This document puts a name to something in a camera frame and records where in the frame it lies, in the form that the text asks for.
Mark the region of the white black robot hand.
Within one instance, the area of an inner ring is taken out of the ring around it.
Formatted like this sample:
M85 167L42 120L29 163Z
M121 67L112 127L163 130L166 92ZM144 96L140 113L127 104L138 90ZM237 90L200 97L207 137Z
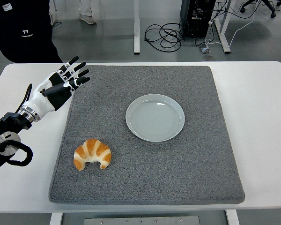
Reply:
M85 76L89 70L82 71L85 62L72 66L77 60L76 56L49 74L32 92L32 97L23 103L21 113L29 115L33 121L40 121L48 112L63 106L75 90L90 80Z

